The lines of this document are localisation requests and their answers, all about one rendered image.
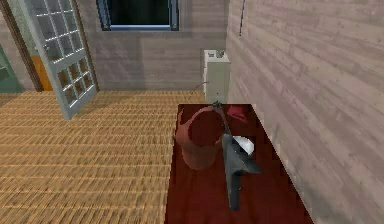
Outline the red folded cloth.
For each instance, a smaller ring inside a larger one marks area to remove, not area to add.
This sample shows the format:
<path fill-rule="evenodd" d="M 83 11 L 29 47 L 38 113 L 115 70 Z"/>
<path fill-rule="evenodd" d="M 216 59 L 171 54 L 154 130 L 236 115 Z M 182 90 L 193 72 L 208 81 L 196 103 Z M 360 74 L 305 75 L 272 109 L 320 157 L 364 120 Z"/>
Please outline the red folded cloth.
<path fill-rule="evenodd" d="M 248 119 L 244 114 L 243 107 L 241 105 L 231 105 L 227 111 L 227 114 L 233 119 L 237 119 L 242 123 L 247 123 Z"/>

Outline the white glass pane door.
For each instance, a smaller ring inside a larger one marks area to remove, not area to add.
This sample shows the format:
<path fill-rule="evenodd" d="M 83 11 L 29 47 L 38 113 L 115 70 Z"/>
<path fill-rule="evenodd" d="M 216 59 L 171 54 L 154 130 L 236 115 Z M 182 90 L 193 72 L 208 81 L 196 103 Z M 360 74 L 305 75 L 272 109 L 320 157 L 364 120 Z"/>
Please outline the white glass pane door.
<path fill-rule="evenodd" d="M 96 94 L 74 0 L 18 0 L 61 112 L 70 120 Z"/>

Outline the dark window with blue frame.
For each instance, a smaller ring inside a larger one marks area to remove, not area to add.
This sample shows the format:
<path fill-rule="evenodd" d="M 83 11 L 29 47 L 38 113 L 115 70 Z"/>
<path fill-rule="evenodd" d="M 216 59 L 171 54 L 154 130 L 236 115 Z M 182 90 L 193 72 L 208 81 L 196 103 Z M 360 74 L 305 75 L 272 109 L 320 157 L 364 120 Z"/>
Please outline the dark window with blue frame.
<path fill-rule="evenodd" d="M 178 0 L 96 0 L 103 31 L 178 31 Z"/>

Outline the orange board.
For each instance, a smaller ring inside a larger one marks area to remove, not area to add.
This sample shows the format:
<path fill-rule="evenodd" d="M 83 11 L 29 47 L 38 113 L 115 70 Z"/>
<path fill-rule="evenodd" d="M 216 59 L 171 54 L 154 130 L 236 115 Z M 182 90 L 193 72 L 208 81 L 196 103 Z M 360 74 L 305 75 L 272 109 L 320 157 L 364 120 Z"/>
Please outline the orange board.
<path fill-rule="evenodd" d="M 52 91 L 53 88 L 49 81 L 47 72 L 44 67 L 44 63 L 40 56 L 32 56 L 31 57 L 34 68 L 36 70 L 36 74 L 38 76 L 38 90 L 39 91 Z"/>

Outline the dark red table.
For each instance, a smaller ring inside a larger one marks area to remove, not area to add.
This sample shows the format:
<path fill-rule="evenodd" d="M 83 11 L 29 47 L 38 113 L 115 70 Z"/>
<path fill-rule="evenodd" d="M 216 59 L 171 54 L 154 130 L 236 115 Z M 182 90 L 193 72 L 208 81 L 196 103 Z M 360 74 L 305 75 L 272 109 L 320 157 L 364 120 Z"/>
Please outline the dark red table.
<path fill-rule="evenodd" d="M 227 114 L 231 105 L 243 107 L 247 123 Z M 164 224 L 314 224 L 253 107 L 225 104 L 223 108 L 231 132 L 254 143 L 252 159 L 262 172 L 241 177 L 239 209 L 232 211 L 223 153 L 217 152 L 211 167 L 196 171 L 174 144 Z"/>

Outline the green cupboard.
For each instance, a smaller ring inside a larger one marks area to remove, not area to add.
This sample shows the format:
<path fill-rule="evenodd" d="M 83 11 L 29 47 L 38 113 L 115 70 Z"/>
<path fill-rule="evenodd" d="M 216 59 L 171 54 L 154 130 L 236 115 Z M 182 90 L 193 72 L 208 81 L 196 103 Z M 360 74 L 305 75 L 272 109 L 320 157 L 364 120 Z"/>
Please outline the green cupboard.
<path fill-rule="evenodd" d="M 22 91 L 23 87 L 15 76 L 8 58 L 0 45 L 0 93 L 21 93 Z"/>

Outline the white cabinet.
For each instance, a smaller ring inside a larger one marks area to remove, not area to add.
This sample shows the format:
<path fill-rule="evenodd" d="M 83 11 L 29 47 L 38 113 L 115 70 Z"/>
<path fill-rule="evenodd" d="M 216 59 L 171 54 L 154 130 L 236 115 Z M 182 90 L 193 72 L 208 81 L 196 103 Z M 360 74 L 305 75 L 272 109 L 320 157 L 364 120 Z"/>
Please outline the white cabinet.
<path fill-rule="evenodd" d="M 230 60 L 225 53 L 223 58 L 216 57 L 216 50 L 204 51 L 204 95 L 208 104 L 216 101 L 227 102 L 230 81 Z"/>

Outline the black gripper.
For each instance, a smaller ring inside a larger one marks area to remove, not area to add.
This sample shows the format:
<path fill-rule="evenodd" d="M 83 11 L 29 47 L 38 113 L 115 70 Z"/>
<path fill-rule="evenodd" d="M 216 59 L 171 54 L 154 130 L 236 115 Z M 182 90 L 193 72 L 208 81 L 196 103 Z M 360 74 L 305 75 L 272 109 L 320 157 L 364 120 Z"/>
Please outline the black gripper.
<path fill-rule="evenodd" d="M 219 101 L 216 101 L 212 104 L 212 106 L 213 106 L 215 112 L 221 116 L 223 126 L 225 129 L 225 133 L 222 135 L 222 138 L 221 138 L 222 148 L 224 150 L 232 149 L 233 148 L 233 136 L 231 135 L 231 130 L 230 130 L 230 127 L 228 125 L 222 104 Z"/>

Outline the thin dark wall rod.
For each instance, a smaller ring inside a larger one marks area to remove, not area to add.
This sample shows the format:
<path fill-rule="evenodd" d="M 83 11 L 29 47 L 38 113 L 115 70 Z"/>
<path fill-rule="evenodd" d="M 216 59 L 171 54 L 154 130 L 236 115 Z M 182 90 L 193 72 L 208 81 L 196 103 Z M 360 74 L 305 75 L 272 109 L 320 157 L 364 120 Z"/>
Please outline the thin dark wall rod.
<path fill-rule="evenodd" d="M 244 21 L 244 11 L 245 11 L 245 2 L 246 0 L 242 0 L 242 5 L 241 5 L 241 14 L 240 14 L 240 23 L 239 23 L 239 32 L 238 36 L 242 36 L 242 29 L 243 29 L 243 21 Z"/>

